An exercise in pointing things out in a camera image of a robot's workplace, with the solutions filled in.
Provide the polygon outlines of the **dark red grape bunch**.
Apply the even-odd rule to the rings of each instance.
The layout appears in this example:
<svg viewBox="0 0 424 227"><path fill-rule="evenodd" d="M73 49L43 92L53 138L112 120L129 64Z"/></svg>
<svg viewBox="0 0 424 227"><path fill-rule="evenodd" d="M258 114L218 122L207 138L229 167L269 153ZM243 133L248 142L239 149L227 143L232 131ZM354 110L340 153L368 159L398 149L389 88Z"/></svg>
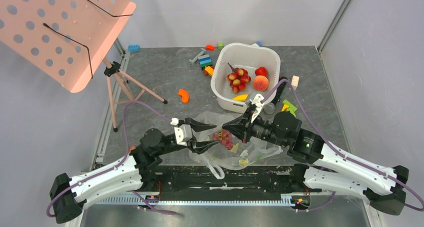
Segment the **dark red grape bunch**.
<svg viewBox="0 0 424 227"><path fill-rule="evenodd" d="M223 145L228 151L232 150L234 146L231 133L225 129L214 132L212 134L212 139L220 141L220 144Z"/></svg>

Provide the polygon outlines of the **translucent plastic bag with fruits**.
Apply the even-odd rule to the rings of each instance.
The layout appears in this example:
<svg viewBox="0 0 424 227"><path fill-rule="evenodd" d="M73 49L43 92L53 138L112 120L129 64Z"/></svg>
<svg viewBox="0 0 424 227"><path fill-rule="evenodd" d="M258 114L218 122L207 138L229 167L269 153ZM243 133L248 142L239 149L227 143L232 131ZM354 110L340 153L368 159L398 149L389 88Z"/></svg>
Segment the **translucent plastic bag with fruits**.
<svg viewBox="0 0 424 227"><path fill-rule="evenodd" d="M216 125L213 129L195 133L196 139L199 142L218 141L218 144L209 148L203 154L189 152L189 157L196 163L205 165L218 180L224 179L225 169L242 170L283 152L280 146L258 138L251 138L248 143L243 143L235 135L222 129L223 124L238 116L236 113L205 111L194 118L201 123Z"/></svg>

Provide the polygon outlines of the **yellow fake banana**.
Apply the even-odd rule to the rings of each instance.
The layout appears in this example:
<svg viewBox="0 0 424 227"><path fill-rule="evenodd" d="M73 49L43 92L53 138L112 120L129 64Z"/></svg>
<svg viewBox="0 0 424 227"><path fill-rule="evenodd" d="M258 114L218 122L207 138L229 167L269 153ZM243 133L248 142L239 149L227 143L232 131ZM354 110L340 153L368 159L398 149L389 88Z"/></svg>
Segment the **yellow fake banana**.
<svg viewBox="0 0 424 227"><path fill-rule="evenodd" d="M249 94L240 94L232 98L232 100L237 102L245 102L249 98Z"/></svg>

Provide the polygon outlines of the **red yellow fruit bunch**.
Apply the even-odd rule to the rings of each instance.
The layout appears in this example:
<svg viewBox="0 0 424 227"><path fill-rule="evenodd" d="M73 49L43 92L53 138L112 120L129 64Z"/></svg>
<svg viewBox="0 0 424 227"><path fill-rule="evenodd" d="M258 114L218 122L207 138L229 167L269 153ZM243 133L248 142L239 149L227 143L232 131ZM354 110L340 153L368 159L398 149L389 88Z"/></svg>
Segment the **red yellow fruit bunch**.
<svg viewBox="0 0 424 227"><path fill-rule="evenodd" d="M249 72L241 67L233 67L230 63L228 63L228 66L231 73L226 76L226 80L229 81L232 92L238 94L240 91L245 91L247 84L252 80Z"/></svg>

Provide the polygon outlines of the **orange fake peach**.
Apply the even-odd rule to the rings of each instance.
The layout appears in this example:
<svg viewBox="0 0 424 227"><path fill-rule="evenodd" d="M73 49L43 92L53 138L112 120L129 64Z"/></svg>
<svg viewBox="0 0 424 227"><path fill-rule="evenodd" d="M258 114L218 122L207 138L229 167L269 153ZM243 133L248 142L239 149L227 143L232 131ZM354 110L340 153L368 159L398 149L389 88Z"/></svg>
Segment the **orange fake peach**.
<svg viewBox="0 0 424 227"><path fill-rule="evenodd" d="M257 75L252 81L252 87L256 91L264 92L269 87L269 80L263 75Z"/></svg>

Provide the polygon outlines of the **red fake pear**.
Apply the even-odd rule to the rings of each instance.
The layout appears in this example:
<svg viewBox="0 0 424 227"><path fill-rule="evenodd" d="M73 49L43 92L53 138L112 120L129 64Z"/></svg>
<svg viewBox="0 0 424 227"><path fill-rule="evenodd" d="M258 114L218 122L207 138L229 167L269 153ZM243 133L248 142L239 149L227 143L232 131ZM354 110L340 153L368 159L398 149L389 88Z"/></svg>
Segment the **red fake pear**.
<svg viewBox="0 0 424 227"><path fill-rule="evenodd" d="M268 71L267 71L267 69L264 66L261 66L261 67L257 68L254 71L254 73L255 73L256 76L264 76L266 78L268 77Z"/></svg>

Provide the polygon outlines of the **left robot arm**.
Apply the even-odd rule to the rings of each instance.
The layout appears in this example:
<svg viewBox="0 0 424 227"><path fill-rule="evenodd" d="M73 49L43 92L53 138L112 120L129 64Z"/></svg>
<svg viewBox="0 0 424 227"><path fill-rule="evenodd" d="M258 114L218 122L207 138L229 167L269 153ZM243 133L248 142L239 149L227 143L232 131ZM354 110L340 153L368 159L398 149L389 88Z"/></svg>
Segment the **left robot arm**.
<svg viewBox="0 0 424 227"><path fill-rule="evenodd" d="M140 144L115 162L75 176L66 173L56 176L49 192L51 202L47 216L63 224L114 195L139 189L151 191L157 185L153 170L162 163L162 155L182 149L200 155L218 143L216 140L197 141L194 136L194 133L214 129L214 124L192 118L172 118L171 125L174 132L168 135L157 128L147 130Z"/></svg>

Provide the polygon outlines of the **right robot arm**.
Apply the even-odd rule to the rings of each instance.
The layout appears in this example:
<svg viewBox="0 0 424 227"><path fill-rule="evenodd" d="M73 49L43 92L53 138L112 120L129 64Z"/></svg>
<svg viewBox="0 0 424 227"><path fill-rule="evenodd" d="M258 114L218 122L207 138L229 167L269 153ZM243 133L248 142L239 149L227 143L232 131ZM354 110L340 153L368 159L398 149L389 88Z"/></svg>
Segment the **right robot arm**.
<svg viewBox="0 0 424 227"><path fill-rule="evenodd" d="M408 168L378 165L346 152L303 129L302 121L289 112L279 112L273 121L267 121L255 115L255 110L254 105L249 105L243 115L224 123L222 128L246 143L257 138L287 147L287 155L297 161L288 178L293 190L344 193L366 200L385 214L400 215L406 205L403 185L408 181Z"/></svg>

